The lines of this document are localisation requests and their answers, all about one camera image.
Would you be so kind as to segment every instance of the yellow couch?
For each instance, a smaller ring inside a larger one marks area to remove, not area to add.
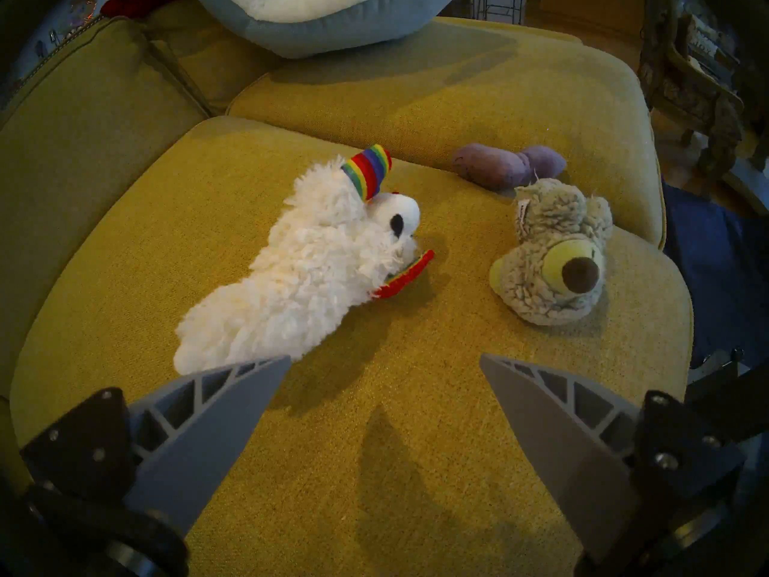
[[[625,64],[566,35],[436,19],[400,41],[283,62],[195,0],[95,23],[0,114],[0,445],[105,386],[173,379],[174,328],[246,273],[293,178],[388,147],[427,272],[350,312],[296,363],[187,537],[193,575],[566,575],[579,544],[478,368],[482,352],[590,376],[639,403],[682,396],[691,301],[661,254],[648,113]],[[597,309],[522,322],[488,268],[509,200],[449,169],[466,142],[550,145],[618,230]]]

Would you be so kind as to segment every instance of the metal wire rack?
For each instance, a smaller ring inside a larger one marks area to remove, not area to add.
[[[473,18],[488,20],[489,15],[510,17],[512,24],[523,25],[526,0],[472,0]]]

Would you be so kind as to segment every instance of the light blue pet bed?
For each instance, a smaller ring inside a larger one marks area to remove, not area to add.
[[[404,37],[451,0],[200,0],[235,34],[285,58]]]

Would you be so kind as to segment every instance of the stuffed animal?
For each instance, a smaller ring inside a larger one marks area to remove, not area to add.
[[[454,170],[460,177],[494,191],[520,188],[538,178],[555,178],[564,169],[566,159],[547,146],[510,152],[471,144],[454,153]]]
[[[380,193],[392,167],[375,145],[345,161],[315,165],[270,230],[251,275],[195,305],[176,329],[180,374],[274,356],[301,358],[330,335],[347,311],[389,297],[424,269],[416,257],[419,206]]]
[[[613,227],[608,203],[557,179],[540,179],[516,191],[515,207],[518,247],[491,266],[491,288],[536,325],[587,316],[604,286]]]

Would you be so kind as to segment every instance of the purple plush toy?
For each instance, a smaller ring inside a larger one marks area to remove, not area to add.
[[[566,159],[547,146],[510,152],[474,143],[454,153],[454,170],[459,176],[494,191],[520,188],[537,178],[555,178],[564,169]]]

